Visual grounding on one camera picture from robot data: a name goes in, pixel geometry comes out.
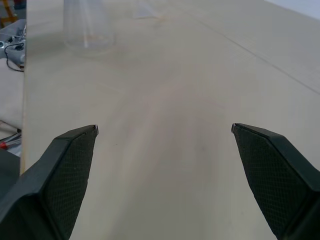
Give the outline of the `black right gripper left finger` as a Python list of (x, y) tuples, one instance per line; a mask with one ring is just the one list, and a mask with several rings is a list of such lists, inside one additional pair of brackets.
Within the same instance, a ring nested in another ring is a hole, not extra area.
[(86, 194), (97, 125), (52, 140), (22, 175), (0, 178), (2, 240), (68, 240)]

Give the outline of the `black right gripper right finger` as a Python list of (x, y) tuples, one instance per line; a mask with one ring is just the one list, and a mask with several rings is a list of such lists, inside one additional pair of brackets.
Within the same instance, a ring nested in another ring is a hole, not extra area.
[(320, 238), (320, 172), (283, 135), (234, 123), (248, 185), (278, 240)]

